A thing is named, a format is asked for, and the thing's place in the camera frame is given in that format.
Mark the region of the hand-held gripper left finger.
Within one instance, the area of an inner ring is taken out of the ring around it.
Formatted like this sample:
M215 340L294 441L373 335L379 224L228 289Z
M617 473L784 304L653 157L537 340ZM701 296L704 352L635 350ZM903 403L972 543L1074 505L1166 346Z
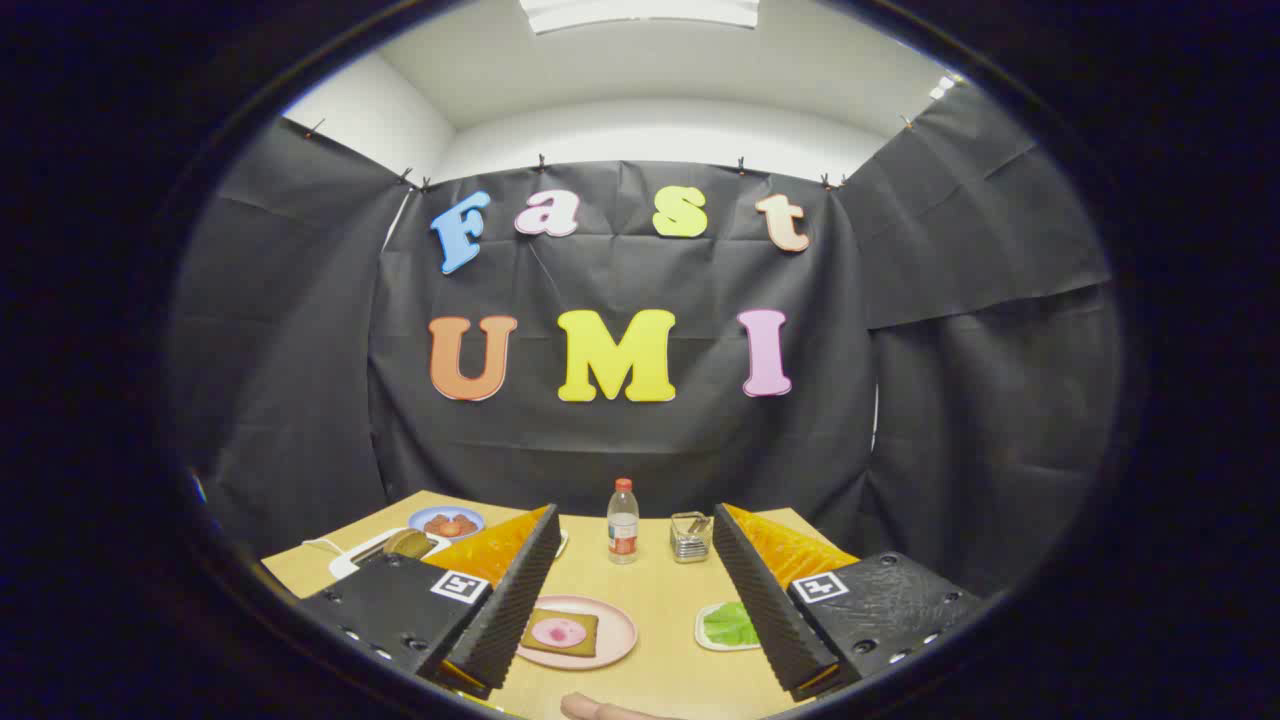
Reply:
M506 682L559 543L548 503L426 557L387 550L297 609L375 664L485 700Z

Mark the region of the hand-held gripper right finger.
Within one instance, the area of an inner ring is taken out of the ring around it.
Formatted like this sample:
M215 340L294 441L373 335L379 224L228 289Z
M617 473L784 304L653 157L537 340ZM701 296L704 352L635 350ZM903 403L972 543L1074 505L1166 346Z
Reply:
M983 605L904 553L856 559L728 503L716 506L712 539L776 679L796 701L882 673Z

